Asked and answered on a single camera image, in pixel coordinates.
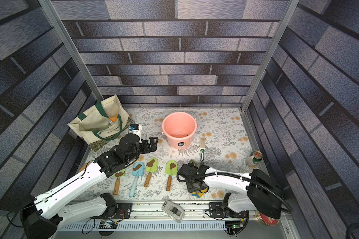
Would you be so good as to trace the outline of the pink plastic bucket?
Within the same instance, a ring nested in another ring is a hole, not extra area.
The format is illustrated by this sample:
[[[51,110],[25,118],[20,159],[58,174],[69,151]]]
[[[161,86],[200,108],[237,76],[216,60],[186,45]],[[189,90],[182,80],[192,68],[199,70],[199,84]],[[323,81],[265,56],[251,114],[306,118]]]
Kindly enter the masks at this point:
[[[190,146],[197,130],[196,119],[186,112],[174,112],[166,116],[162,122],[162,132],[169,145],[182,150]]]

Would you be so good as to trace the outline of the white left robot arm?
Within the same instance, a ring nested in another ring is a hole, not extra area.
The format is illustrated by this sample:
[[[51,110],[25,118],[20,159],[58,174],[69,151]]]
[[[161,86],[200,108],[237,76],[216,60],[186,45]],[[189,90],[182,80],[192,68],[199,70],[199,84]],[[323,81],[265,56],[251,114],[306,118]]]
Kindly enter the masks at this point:
[[[131,166],[141,154],[156,151],[158,141],[157,137],[142,140],[129,133],[82,172],[43,194],[23,198],[20,220],[27,238],[49,239],[67,224],[87,218],[111,219],[116,216],[120,210],[110,193],[82,203],[70,202],[93,185]]]

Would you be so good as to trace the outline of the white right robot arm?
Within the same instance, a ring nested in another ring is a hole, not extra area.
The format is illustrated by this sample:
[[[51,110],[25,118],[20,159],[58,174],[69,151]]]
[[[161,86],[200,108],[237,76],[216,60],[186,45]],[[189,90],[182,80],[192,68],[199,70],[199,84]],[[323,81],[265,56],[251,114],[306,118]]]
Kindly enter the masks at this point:
[[[185,183],[189,193],[213,187],[228,190],[221,207],[230,217],[251,210],[273,219],[280,219],[281,212],[294,213],[283,197],[281,185],[259,169],[253,169],[251,173],[232,173],[188,163],[178,170],[177,181]]]

